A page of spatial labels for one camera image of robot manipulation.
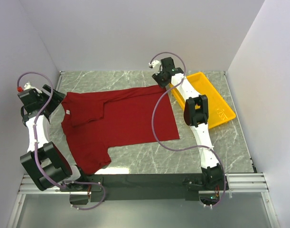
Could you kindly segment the red t shirt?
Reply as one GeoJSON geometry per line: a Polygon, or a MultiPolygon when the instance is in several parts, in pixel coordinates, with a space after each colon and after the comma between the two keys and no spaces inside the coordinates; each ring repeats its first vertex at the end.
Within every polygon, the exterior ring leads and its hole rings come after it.
{"type": "MultiPolygon", "coordinates": [[[[68,92],[61,123],[69,150],[85,174],[111,163],[111,147],[155,142],[151,118],[165,89],[158,85],[123,90],[68,92]]],[[[158,105],[154,128],[160,141],[179,139],[169,96],[158,105]]]]}

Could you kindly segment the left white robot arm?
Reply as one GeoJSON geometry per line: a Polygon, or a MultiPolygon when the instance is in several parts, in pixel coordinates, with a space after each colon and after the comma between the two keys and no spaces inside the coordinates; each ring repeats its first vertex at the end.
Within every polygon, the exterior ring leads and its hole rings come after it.
{"type": "Polygon", "coordinates": [[[27,82],[18,88],[18,97],[23,103],[22,122],[28,128],[29,146],[27,153],[20,157],[20,163],[39,190],[54,187],[38,169],[38,164],[54,182],[68,184],[67,190],[82,191],[88,184],[85,173],[77,165],[70,165],[56,145],[48,139],[50,115],[61,104],[65,95],[56,90],[47,94],[51,87],[42,90],[27,82]]]}

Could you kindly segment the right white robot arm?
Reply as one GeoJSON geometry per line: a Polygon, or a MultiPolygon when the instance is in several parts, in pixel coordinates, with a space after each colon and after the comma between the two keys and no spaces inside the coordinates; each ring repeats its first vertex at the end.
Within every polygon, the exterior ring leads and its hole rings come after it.
{"type": "Polygon", "coordinates": [[[189,184],[199,189],[215,189],[217,186],[226,188],[226,177],[224,167],[218,155],[213,150],[211,138],[208,130],[208,98],[200,94],[187,80],[186,71],[175,67],[174,60],[171,57],[164,58],[160,61],[151,60],[149,68],[154,69],[155,73],[152,78],[159,86],[165,88],[172,84],[172,87],[161,95],[158,99],[151,118],[151,128],[156,141],[165,149],[181,152],[198,148],[201,159],[201,180],[190,181],[189,184]],[[155,113],[161,100],[170,92],[176,89],[185,102],[184,121],[190,127],[196,145],[184,149],[172,149],[165,146],[157,137],[154,128],[155,113]]]}

